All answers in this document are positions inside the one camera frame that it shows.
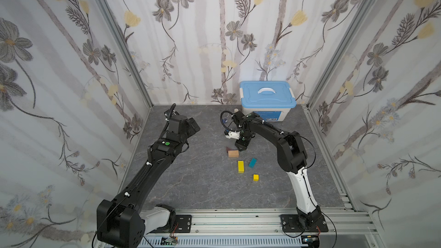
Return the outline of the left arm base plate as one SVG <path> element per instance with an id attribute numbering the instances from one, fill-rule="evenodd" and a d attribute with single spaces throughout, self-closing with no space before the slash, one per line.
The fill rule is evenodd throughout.
<path id="1" fill-rule="evenodd" d="M 169 221 L 165 226 L 159 227 L 152 231 L 154 234 L 159 233 L 190 233 L 192 226 L 192 215 L 176 215 L 175 217 L 169 218 Z"/>

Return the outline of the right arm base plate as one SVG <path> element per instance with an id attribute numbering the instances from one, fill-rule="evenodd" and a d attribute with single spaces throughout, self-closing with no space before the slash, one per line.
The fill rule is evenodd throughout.
<path id="1" fill-rule="evenodd" d="M 321 216 L 312 225 L 304 227 L 299 221 L 299 216 L 294 214 L 282 214 L 279 216 L 282 230 L 285 233 L 328 233 L 329 229 L 324 217 Z"/>

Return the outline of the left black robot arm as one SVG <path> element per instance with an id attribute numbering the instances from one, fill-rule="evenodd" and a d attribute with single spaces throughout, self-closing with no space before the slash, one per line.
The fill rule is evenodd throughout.
<path id="1" fill-rule="evenodd" d="M 148 149 L 148 158 L 132 181 L 112 200 L 103 200 L 96 210 L 93 241 L 116 248 L 136 248 L 146 234 L 169 232 L 176 222 L 175 209 L 158 204 L 145 214 L 142 207 L 151 190 L 177 156 L 185 152 L 188 139 L 200 130 L 193 118 L 175 111 L 173 104 L 165 112 L 166 124 Z"/>

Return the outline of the tan wooden rectangular block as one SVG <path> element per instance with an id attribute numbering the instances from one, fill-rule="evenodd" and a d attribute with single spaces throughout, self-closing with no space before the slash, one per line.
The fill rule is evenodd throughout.
<path id="1" fill-rule="evenodd" d="M 237 158 L 240 156 L 240 153 L 238 150 L 230 150 L 228 151 L 228 157 L 229 158 Z"/>

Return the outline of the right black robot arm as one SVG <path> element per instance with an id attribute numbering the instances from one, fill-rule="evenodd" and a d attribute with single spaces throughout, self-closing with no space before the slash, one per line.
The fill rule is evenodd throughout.
<path id="1" fill-rule="evenodd" d="M 324 215 L 314 198 L 307 171 L 307 152 L 303 141 L 306 140 L 297 132 L 286 132 L 266 122 L 258 114 L 252 112 L 244 114 L 241 111 L 232 113 L 225 110 L 220 114 L 229 114 L 232 123 L 237 127 L 231 129 L 222 122 L 225 128 L 225 136 L 235 139 L 235 147 L 242 152 L 247 150 L 255 135 L 269 141 L 277 151 L 277 162 L 280 168 L 287 172 L 292 188 L 296 196 L 296 211 L 298 224 L 306 232 L 319 229 L 319 225 L 325 220 Z"/>

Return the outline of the yellow rectangular block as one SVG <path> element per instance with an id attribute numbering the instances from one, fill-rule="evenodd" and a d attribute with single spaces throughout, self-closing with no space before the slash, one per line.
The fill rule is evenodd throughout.
<path id="1" fill-rule="evenodd" d="M 238 161 L 238 173 L 244 173 L 245 172 L 245 166 L 243 161 Z"/>

